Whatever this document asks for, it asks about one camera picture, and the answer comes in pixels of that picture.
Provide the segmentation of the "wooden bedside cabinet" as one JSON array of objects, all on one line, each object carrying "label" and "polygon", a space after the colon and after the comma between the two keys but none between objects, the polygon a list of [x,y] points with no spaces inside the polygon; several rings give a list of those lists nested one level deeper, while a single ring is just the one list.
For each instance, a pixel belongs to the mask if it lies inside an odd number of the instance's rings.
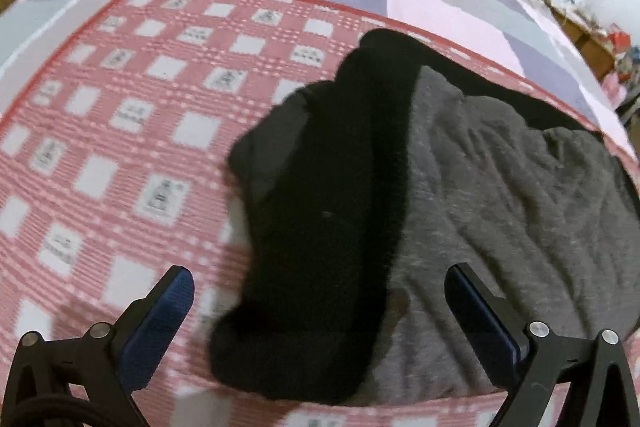
[{"label": "wooden bedside cabinet", "polygon": [[614,70],[613,52],[602,43],[596,32],[579,15],[569,9],[558,8],[550,2],[547,5],[594,77],[602,83],[604,78]]}]

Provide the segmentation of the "red checkered blanket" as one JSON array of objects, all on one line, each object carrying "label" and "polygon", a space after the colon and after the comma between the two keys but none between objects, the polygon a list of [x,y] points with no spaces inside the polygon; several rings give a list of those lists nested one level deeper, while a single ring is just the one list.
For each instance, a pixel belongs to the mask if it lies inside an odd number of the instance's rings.
[{"label": "red checkered blanket", "polygon": [[112,0],[41,64],[1,124],[1,365],[24,334],[79,337],[171,265],[194,305],[134,401],[153,426],[486,426],[500,395],[415,407],[267,402],[205,373],[204,341],[247,265],[222,163],[361,35],[420,39],[500,86],[551,95],[470,46],[320,0]]}]

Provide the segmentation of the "dark grey wool coat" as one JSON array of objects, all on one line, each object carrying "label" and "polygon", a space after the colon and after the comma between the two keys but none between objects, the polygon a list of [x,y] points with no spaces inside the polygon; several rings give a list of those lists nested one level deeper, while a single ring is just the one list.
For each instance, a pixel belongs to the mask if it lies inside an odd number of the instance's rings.
[{"label": "dark grey wool coat", "polygon": [[444,294],[465,262],[563,336],[639,326],[639,195],[600,135],[389,29],[234,143],[252,260],[221,384],[405,405],[491,383]]}]

